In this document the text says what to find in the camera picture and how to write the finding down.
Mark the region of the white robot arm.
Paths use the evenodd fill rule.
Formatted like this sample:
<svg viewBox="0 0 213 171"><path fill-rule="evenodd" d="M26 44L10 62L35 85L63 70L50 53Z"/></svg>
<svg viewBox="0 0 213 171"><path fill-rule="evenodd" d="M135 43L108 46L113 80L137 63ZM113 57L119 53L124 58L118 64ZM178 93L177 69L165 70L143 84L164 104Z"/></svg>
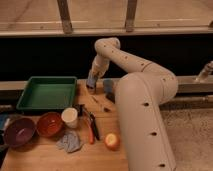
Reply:
<svg viewBox="0 0 213 171"><path fill-rule="evenodd" d="M115 104L129 171L175 171L159 106L176 95L177 77L152 61L122 51L117 38L99 39L94 47L88 87L96 87L110 63L127 72L117 83Z"/></svg>

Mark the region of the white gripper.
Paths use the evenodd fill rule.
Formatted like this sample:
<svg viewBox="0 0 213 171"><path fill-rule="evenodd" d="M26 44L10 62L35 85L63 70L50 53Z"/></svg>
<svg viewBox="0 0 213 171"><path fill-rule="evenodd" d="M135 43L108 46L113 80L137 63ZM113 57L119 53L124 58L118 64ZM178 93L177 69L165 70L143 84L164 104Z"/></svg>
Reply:
<svg viewBox="0 0 213 171"><path fill-rule="evenodd" d="M109 68L109 60L105 57L96 55L93 62L91 72L94 76L101 78Z"/></svg>

